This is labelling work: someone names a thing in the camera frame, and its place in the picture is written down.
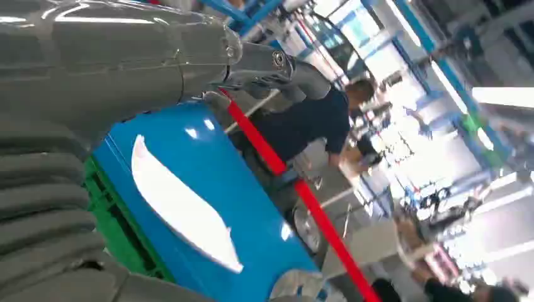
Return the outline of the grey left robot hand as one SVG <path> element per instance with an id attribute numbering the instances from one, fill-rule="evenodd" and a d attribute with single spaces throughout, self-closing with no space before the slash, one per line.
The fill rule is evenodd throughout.
<path id="1" fill-rule="evenodd" d="M 1 2 L 1 148 L 87 154 L 109 129 L 212 87 L 319 99 L 313 66 L 222 20 L 137 1 Z"/>

